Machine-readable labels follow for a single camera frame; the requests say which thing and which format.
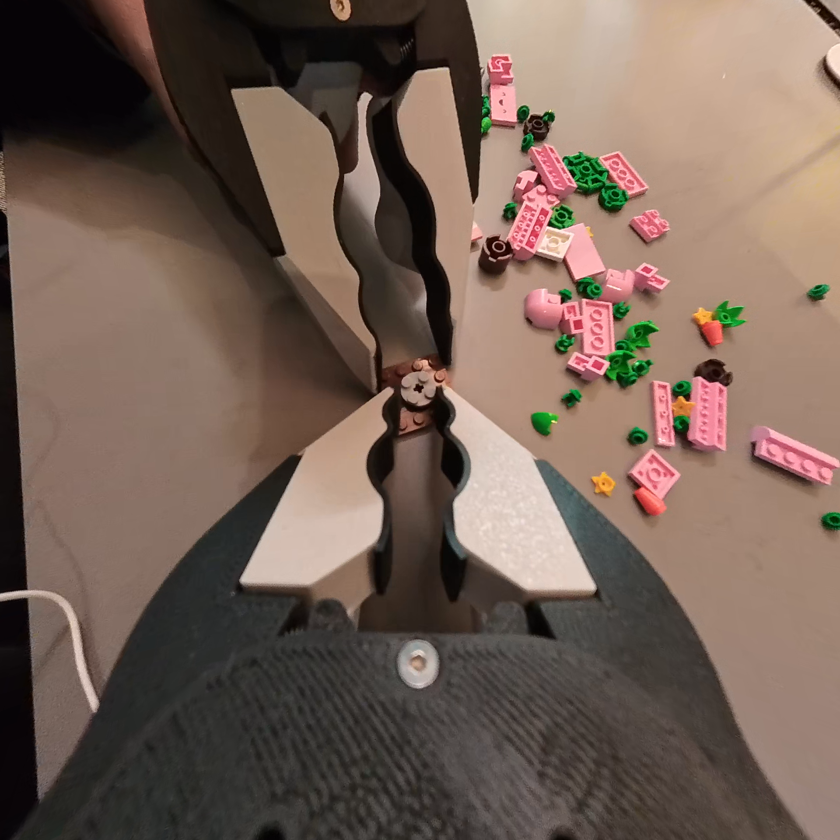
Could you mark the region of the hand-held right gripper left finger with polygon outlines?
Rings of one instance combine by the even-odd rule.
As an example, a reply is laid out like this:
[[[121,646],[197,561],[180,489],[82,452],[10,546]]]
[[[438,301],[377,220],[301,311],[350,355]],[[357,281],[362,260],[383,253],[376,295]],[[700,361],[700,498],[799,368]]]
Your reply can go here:
[[[249,592],[372,594],[385,587],[400,401],[382,392],[301,453],[239,578]]]

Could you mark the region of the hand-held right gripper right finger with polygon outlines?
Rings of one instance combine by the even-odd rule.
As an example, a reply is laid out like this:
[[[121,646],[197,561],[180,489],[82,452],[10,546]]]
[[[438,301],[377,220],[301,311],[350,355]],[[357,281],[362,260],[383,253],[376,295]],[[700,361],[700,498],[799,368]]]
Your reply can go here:
[[[450,601],[555,601],[592,597],[596,585],[538,463],[454,391],[434,420],[444,508],[440,570]]]

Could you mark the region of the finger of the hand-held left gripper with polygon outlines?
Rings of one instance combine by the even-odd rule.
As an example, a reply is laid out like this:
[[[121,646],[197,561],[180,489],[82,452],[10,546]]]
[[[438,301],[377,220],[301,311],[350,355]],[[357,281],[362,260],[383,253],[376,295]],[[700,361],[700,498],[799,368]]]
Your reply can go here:
[[[437,356],[452,363],[466,299],[473,222],[466,154],[449,69],[416,71],[367,115],[380,180],[374,226],[385,255],[416,272]]]
[[[364,320],[360,272],[340,237],[343,177],[329,126],[279,87],[231,90],[280,234],[276,259],[342,361],[371,393],[379,349]]]

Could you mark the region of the grey round toy plate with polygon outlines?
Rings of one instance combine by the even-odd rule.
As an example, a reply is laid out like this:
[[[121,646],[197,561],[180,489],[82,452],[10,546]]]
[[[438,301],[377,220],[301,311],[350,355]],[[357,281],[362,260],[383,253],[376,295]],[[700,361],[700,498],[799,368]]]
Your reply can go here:
[[[401,380],[401,398],[411,411],[430,407],[438,391],[437,372],[432,369],[411,370]]]

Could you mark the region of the brown square toy plate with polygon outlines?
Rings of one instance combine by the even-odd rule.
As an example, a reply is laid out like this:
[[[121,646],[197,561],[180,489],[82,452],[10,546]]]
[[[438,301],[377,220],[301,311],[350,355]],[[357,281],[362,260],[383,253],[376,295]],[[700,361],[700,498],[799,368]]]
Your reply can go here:
[[[451,380],[448,369],[435,354],[407,360],[405,362],[388,366],[381,373],[381,388],[391,387],[395,394],[401,399],[401,412],[398,434],[407,436],[428,427],[433,422],[432,404],[424,411],[415,412],[407,408],[401,398],[401,380],[411,370],[432,369],[437,372],[436,379],[439,382],[437,390],[449,386]]]

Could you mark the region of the pile of pink toy bricks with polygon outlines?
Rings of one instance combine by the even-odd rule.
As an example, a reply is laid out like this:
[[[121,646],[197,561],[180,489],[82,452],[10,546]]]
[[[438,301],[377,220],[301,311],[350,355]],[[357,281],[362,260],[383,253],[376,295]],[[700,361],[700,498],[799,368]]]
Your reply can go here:
[[[526,104],[517,105],[508,54],[492,55],[481,76],[487,86],[482,98],[482,135],[487,135],[492,125],[522,129],[525,119],[534,112],[547,113],[545,118],[551,119],[553,126],[553,111],[539,112]],[[637,353],[650,348],[649,338],[658,332],[658,326],[650,320],[632,323],[620,339],[616,338],[615,327],[630,312],[627,299],[633,291],[656,295],[668,287],[669,280],[648,263],[634,269],[607,269],[594,239],[586,233],[584,224],[574,222],[574,213],[564,200],[574,193],[596,194],[599,206],[614,214],[631,198],[643,196],[648,184],[621,151],[561,155],[547,138],[535,143],[530,134],[524,135],[521,151],[528,155],[531,165],[518,174],[512,200],[502,212],[503,218],[512,223],[504,236],[511,244],[512,259],[534,257],[546,227],[570,228],[574,240],[561,262],[578,295],[574,298],[567,289],[556,293],[547,288],[533,290],[524,299],[524,318],[534,328],[559,334],[555,349],[571,352],[567,368],[583,381],[605,377],[621,387],[632,386],[653,366],[651,359],[640,358]],[[654,447],[641,456],[628,476],[636,489],[646,487],[665,500],[679,472],[656,448],[674,447],[677,436],[682,436],[701,452],[725,452],[729,386],[695,376],[674,385],[652,380],[649,386],[654,435],[649,437],[642,428],[634,427],[627,441],[638,446],[652,443]],[[695,403],[690,418],[673,417],[671,404],[678,396]]]

